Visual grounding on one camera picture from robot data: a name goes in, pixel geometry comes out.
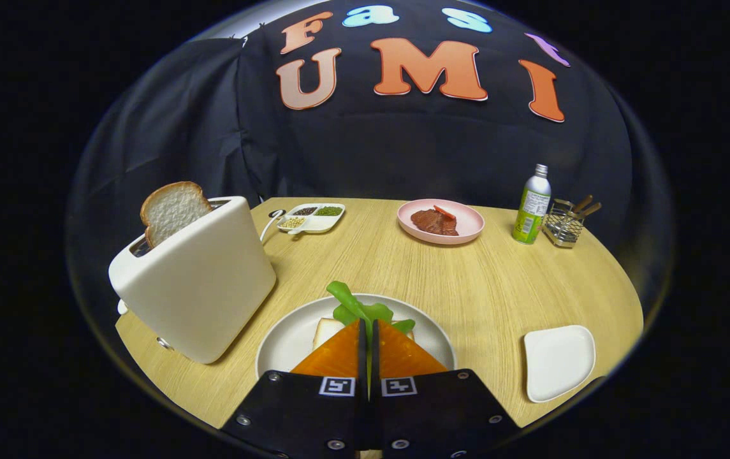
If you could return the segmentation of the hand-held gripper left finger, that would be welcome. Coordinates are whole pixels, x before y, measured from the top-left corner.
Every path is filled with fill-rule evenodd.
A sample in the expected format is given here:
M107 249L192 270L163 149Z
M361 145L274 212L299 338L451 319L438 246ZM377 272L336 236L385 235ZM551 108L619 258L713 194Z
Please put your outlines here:
M352 375L266 371L221 431L263 458L356 458L368 449L367 332L352 323L332 337Z

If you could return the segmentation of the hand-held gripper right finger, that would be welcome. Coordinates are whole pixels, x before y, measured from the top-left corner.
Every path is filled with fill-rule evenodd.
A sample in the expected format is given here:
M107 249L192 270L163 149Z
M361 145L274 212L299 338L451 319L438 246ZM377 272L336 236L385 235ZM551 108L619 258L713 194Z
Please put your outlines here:
M384 458L488 458L522 428L469 368L434 358L391 324L373 325L370 448Z

